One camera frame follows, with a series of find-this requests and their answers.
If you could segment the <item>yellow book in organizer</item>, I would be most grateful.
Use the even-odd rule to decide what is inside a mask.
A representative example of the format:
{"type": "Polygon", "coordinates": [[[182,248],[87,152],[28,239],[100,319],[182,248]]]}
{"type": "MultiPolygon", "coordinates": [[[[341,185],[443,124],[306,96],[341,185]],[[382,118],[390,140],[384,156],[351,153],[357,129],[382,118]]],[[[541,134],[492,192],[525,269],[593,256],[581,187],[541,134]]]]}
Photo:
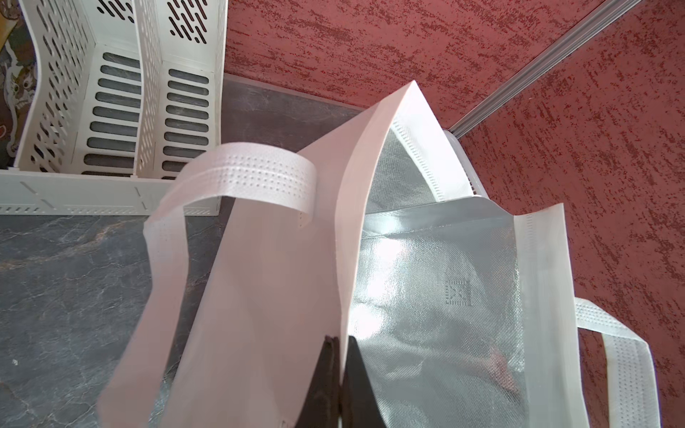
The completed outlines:
{"type": "Polygon", "coordinates": [[[1,168],[14,165],[37,88],[36,52],[20,3],[1,3],[1,168]]]}

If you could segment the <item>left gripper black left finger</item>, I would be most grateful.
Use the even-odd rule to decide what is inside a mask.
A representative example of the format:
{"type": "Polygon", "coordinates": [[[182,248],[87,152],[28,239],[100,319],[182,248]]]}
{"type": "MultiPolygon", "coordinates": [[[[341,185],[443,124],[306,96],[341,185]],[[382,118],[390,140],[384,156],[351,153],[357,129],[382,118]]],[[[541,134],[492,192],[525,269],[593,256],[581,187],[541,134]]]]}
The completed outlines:
{"type": "Polygon", "coordinates": [[[340,374],[340,341],[327,336],[295,428],[339,426],[340,374]]]}

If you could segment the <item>white perforated plastic basket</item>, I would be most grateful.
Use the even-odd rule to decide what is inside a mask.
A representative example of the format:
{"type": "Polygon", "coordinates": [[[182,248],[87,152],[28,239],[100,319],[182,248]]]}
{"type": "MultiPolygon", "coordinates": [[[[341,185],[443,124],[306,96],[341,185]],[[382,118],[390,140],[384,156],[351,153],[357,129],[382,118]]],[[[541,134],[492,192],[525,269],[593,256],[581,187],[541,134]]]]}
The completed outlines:
{"type": "Polygon", "coordinates": [[[478,177],[478,174],[476,173],[476,170],[473,167],[471,161],[467,157],[464,148],[461,146],[460,142],[458,142],[458,139],[455,137],[455,135],[453,135],[453,133],[449,132],[449,130],[444,130],[444,134],[449,140],[453,151],[456,153],[458,160],[460,161],[462,169],[464,169],[467,175],[469,184],[472,188],[474,195],[488,199],[489,196],[483,186],[483,183],[481,179],[478,177]]]}

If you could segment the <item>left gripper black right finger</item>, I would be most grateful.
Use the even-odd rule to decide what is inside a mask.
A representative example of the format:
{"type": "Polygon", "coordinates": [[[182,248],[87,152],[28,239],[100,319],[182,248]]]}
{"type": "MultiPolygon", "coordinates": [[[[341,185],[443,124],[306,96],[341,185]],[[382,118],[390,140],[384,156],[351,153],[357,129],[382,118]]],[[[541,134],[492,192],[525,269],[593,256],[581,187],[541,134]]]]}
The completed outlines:
{"type": "Polygon", "coordinates": [[[344,428],[386,428],[355,337],[348,341],[340,414],[344,428]]]}

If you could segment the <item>right aluminium corner post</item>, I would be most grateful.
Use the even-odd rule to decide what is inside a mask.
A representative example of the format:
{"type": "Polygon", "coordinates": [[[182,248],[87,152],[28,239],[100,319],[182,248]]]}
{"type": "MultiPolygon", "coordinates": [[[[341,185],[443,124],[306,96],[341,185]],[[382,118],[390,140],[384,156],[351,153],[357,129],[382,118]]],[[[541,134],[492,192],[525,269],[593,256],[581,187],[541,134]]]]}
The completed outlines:
{"type": "Polygon", "coordinates": [[[518,96],[544,74],[555,68],[581,46],[603,32],[613,22],[627,14],[640,0],[607,0],[586,15],[573,28],[526,64],[512,78],[487,96],[479,105],[450,127],[456,138],[469,131],[497,112],[507,102],[518,96]]]}

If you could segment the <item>white desktop file organizer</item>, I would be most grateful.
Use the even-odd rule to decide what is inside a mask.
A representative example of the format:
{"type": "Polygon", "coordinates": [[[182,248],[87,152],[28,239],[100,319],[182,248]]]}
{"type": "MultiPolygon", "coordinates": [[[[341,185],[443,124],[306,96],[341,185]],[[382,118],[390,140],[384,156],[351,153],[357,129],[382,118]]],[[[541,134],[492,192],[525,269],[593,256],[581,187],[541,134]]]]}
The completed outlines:
{"type": "Polygon", "coordinates": [[[147,216],[220,141],[228,3],[17,1],[37,88],[5,216],[147,216]]]}

